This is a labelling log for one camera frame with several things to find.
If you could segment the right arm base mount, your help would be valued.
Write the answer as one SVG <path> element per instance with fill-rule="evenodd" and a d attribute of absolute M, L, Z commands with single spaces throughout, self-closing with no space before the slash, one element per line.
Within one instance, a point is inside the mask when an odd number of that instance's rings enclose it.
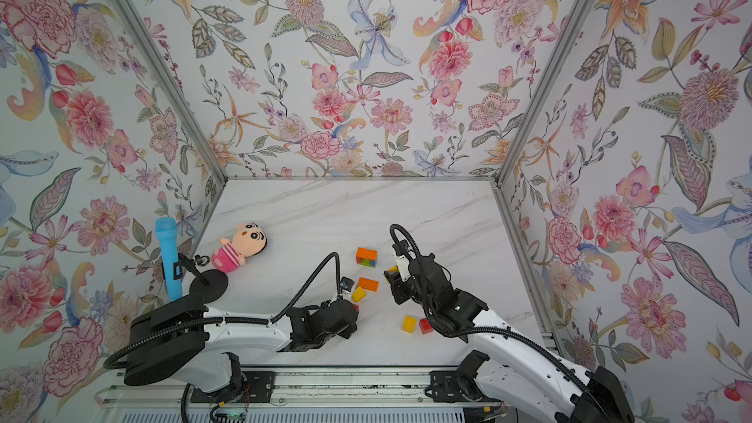
<path fill-rule="evenodd" d="M 457 368 L 431 371 L 424 395 L 434 403 L 499 403 L 486 396 L 476 382 L 480 367 L 489 360 L 487 354 L 472 351 Z"/>

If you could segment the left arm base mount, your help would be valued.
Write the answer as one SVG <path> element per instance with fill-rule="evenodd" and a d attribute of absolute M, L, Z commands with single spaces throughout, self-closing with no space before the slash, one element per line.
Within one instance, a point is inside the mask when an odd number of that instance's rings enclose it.
<path fill-rule="evenodd" d="M 273 371 L 243 370 L 236 354 L 225 352 L 219 355 L 219 363 L 228 377 L 228 382 L 208 392 L 205 388 L 193 385 L 190 403 L 270 403 L 274 390 L 276 373 Z"/>

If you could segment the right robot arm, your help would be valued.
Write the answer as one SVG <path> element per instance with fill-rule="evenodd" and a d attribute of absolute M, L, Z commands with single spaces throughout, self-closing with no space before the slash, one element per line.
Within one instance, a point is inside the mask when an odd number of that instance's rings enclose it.
<path fill-rule="evenodd" d="M 517 331 L 474 295 L 452 286 L 433 255 L 398 254 L 384 273 L 395 302 L 413 301 L 431 327 L 471 348 L 464 388 L 548 422 L 633 422 L 616 375 L 570 362 Z"/>

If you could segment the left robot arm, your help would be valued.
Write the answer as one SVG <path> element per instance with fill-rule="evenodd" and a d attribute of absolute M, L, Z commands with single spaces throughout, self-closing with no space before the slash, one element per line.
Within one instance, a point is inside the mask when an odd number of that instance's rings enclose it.
<path fill-rule="evenodd" d="M 104 362 L 123 370 L 127 386 L 174 379 L 214 401 L 231 401 L 248 386 L 238 352 L 304 353 L 358 330 L 358 306 L 335 299 L 317 307 L 292 307 L 280 317 L 232 315 L 189 295 L 131 323 L 129 344 Z"/>

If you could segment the orange tall long brick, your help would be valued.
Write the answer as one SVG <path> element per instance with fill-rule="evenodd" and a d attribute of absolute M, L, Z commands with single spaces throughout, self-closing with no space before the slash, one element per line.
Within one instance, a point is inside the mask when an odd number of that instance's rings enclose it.
<path fill-rule="evenodd" d="M 378 259 L 378 253 L 375 250 L 370 250 L 366 248 L 358 248 L 356 250 L 356 258 L 361 257 L 368 260 L 377 260 Z"/>

